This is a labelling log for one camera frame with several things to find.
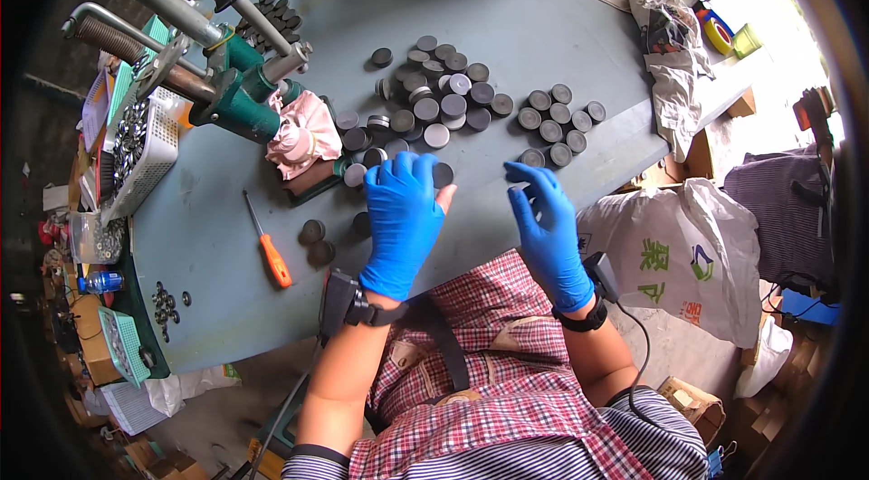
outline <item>hand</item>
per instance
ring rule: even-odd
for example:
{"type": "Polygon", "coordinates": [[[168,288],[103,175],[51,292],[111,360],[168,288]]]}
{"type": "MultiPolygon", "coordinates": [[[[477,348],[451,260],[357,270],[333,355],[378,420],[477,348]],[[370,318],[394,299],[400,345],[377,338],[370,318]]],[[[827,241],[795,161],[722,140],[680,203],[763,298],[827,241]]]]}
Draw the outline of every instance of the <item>hand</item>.
{"type": "Polygon", "coordinates": [[[522,257],[559,312],[580,310],[592,299],[594,286],[580,261],[573,204],[552,171],[512,161],[504,167],[508,181],[529,183],[524,190],[514,186],[506,192],[519,224],[522,257]]]}
{"type": "Polygon", "coordinates": [[[435,163],[437,158],[432,154],[399,152],[395,160],[386,160],[365,173],[374,244],[371,258],[359,275],[366,290],[396,301],[407,299],[455,193],[455,185],[448,185],[435,198],[435,163]]]}

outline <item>pink cloth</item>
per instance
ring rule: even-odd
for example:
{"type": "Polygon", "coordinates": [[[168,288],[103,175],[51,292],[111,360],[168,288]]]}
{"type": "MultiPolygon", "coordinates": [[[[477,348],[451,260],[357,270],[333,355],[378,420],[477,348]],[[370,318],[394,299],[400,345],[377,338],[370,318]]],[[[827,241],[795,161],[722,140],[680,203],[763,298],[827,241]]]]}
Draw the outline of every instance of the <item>pink cloth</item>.
{"type": "Polygon", "coordinates": [[[268,98],[268,105],[281,116],[281,126],[268,141],[266,160],[277,164],[285,181],[302,174],[318,158],[337,160],[341,156],[341,136],[320,98],[305,90],[289,105],[282,108],[282,104],[277,92],[268,98]]]}

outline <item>teal plastic basket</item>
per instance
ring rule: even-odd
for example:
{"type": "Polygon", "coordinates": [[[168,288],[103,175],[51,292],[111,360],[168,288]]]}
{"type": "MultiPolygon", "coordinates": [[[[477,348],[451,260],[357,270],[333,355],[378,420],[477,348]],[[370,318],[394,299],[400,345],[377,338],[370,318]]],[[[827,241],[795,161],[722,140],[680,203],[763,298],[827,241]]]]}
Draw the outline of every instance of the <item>teal plastic basket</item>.
{"type": "Polygon", "coordinates": [[[139,334],[136,332],[136,321],[123,312],[113,311],[104,306],[97,309],[100,315],[100,325],[103,326],[103,337],[109,345],[111,362],[128,382],[142,387],[142,381],[151,376],[151,369],[142,363],[139,357],[139,334]]]}

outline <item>orange screwdriver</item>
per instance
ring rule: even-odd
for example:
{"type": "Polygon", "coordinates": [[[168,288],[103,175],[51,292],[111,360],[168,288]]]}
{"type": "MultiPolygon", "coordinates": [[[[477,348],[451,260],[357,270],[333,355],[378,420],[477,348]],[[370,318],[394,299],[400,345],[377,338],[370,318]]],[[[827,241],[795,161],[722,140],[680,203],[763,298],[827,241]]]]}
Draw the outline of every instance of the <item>orange screwdriver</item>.
{"type": "Polygon", "coordinates": [[[244,199],[248,203],[248,210],[250,211],[250,216],[254,219],[254,225],[256,225],[256,232],[260,234],[260,244],[263,245],[263,250],[266,252],[266,259],[268,259],[268,266],[271,267],[272,272],[275,274],[275,279],[277,283],[283,287],[287,287],[293,284],[293,279],[289,278],[289,271],[287,270],[287,264],[283,262],[283,258],[275,247],[271,244],[271,236],[263,233],[263,228],[260,227],[260,220],[256,219],[256,213],[254,213],[254,205],[250,203],[250,197],[248,197],[248,191],[242,190],[244,193],[244,199]]]}

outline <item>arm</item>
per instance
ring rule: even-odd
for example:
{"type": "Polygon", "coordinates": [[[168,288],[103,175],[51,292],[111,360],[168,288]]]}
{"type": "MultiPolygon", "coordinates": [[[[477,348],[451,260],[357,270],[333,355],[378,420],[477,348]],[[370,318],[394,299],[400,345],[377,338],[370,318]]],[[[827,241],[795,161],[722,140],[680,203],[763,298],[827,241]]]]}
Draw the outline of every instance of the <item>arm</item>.
{"type": "MultiPolygon", "coordinates": [[[[431,154],[401,152],[365,175],[372,253],[359,275],[366,299],[392,310],[407,299],[449,210],[455,185],[435,198],[431,154]]],[[[323,351],[301,406],[296,444],[318,444],[350,456],[363,432],[368,389],[389,326],[344,325],[323,351]]]]}
{"type": "MultiPolygon", "coordinates": [[[[559,312],[585,319],[597,299],[580,260],[573,204],[548,169],[513,162],[504,166],[508,181],[528,183],[507,191],[519,225],[522,258],[559,312]]],[[[594,406],[605,405],[634,382],[634,360],[609,320],[590,332],[563,331],[573,373],[594,406]]]]}

